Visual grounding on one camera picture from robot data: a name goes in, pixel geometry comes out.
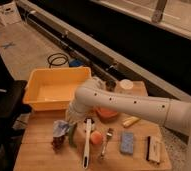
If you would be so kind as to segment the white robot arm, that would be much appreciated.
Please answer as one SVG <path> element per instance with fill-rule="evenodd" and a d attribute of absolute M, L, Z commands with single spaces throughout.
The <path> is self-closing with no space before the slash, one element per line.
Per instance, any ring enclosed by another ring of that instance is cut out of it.
<path fill-rule="evenodd" d="M 104 107 L 165 126 L 189 137 L 186 164 L 191 171 L 191 103 L 180 100 L 113 93 L 102 89 L 102 80 L 91 77 L 80 84 L 69 102 L 66 119 L 76 122 L 93 107 Z"/>

